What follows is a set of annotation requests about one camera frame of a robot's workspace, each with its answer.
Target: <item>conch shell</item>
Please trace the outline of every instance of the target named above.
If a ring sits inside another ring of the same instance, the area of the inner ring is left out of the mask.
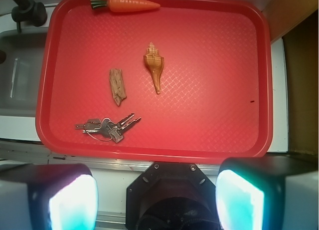
[[[144,63],[151,72],[156,94],[160,93],[160,75],[164,69],[164,58],[159,55],[159,50],[153,43],[149,43],[144,55]]]

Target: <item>wood chip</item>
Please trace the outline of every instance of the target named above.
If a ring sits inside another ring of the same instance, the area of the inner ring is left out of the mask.
[[[113,99],[115,100],[116,104],[120,106],[122,100],[126,98],[121,69],[110,70],[110,85]]]

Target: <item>black faucet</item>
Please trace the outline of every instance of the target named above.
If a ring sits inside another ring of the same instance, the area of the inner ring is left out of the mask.
[[[18,6],[12,9],[11,16],[16,22],[16,29],[19,33],[22,21],[29,21],[36,27],[44,25],[47,14],[43,3],[34,0],[14,0],[14,2]]]

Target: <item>orange carrot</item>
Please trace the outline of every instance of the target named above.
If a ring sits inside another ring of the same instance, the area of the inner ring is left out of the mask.
[[[149,9],[156,9],[160,4],[149,0],[91,0],[93,9],[107,6],[113,12],[133,12]]]

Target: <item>keys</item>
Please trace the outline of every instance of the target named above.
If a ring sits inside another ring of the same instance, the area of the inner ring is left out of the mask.
[[[91,134],[101,134],[103,137],[110,138],[115,143],[118,143],[124,139],[123,134],[126,131],[140,122],[141,118],[129,122],[134,115],[134,113],[131,113],[128,117],[125,117],[116,124],[109,118],[105,118],[103,121],[100,119],[89,119],[85,124],[76,124],[75,129],[82,129],[82,133],[88,133],[90,136]]]

